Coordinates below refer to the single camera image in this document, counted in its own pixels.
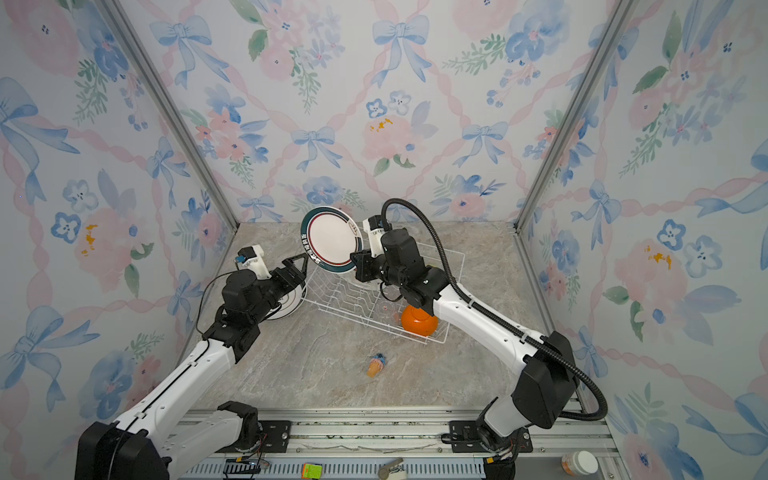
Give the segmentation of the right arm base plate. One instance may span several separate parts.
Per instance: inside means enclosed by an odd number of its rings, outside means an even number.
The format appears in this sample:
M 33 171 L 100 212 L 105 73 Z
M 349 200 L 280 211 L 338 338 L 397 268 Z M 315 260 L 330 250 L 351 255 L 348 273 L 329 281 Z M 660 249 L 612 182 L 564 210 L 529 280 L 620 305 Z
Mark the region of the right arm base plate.
M 503 454 L 508 451 L 532 453 L 533 445 L 527 429 L 519 429 L 502 438 L 489 428 L 478 426 L 475 421 L 453 420 L 448 423 L 448 432 L 440 437 L 453 453 Z

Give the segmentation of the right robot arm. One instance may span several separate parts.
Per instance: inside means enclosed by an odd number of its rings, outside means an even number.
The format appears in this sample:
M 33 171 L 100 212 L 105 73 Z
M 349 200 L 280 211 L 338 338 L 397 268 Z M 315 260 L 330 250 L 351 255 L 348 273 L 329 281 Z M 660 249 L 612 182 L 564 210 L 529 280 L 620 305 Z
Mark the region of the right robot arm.
M 567 340 L 560 334 L 547 336 L 525 328 L 477 301 L 446 270 L 426 263 L 406 229 L 384 233 L 381 243 L 350 254 L 358 281 L 397 287 L 408 305 L 459 328 L 511 371 L 515 383 L 510 392 L 494 398 L 475 421 L 484 447 L 504 449 L 530 426 L 551 428 L 575 393 L 578 379 L 532 343 L 551 347 L 570 361 Z

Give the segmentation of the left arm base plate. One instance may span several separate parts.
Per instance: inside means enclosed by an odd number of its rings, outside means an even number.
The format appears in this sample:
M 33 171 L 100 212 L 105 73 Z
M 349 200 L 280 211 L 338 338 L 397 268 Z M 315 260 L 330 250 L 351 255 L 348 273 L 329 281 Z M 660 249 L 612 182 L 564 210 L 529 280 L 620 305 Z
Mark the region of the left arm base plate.
M 245 440 L 225 446 L 218 453 L 227 454 L 258 454 L 286 453 L 291 438 L 293 423 L 289 420 L 262 420 L 259 422 L 258 434 L 249 445 Z

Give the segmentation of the white plate black flower outline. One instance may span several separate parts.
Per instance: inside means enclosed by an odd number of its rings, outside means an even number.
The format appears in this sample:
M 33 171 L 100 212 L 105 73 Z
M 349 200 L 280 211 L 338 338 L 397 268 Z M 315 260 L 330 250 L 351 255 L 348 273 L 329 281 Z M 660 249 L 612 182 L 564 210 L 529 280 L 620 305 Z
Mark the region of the white plate black flower outline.
M 271 311 L 266 317 L 266 320 L 278 320 L 285 318 L 294 313 L 304 302 L 306 297 L 306 287 L 300 285 L 292 292 L 279 300 L 279 306 Z

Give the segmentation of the plate with fruit pattern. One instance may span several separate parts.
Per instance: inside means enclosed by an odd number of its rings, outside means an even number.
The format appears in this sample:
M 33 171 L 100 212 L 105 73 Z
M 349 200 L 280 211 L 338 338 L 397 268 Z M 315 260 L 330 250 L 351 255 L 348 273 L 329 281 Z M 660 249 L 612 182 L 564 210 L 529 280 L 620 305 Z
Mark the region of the plate with fruit pattern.
M 362 235 L 355 221 L 344 211 L 328 206 L 305 214 L 300 240 L 310 260 L 334 274 L 353 270 L 351 255 L 363 249 Z

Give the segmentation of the white wire dish rack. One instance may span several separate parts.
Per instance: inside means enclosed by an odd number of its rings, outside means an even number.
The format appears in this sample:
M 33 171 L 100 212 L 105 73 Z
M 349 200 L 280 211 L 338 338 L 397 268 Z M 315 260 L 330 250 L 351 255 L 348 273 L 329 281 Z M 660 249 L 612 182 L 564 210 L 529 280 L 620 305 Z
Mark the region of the white wire dish rack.
M 374 280 L 361 283 L 353 271 L 331 273 L 313 266 L 306 283 L 305 300 L 328 313 L 344 320 L 369 327 L 390 335 L 405 338 L 420 344 L 444 344 L 450 325 L 439 320 L 429 336 L 419 335 L 402 326 L 401 316 L 407 306 L 405 299 L 393 302 L 399 294 L 394 286 L 385 286 L 380 291 L 380 282 Z

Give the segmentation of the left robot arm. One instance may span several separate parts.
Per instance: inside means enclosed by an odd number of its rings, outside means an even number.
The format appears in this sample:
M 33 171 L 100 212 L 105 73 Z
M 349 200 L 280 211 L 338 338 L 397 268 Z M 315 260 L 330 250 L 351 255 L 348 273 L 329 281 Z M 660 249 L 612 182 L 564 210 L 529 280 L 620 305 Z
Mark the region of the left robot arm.
M 80 436 L 77 479 L 178 479 L 223 448 L 251 455 L 268 438 L 257 408 L 227 401 L 202 422 L 173 432 L 195 402 L 240 360 L 262 322 L 300 305 L 309 258 L 299 254 L 267 270 L 259 247 L 240 251 L 242 269 L 224 274 L 223 303 L 189 356 L 136 405 Z

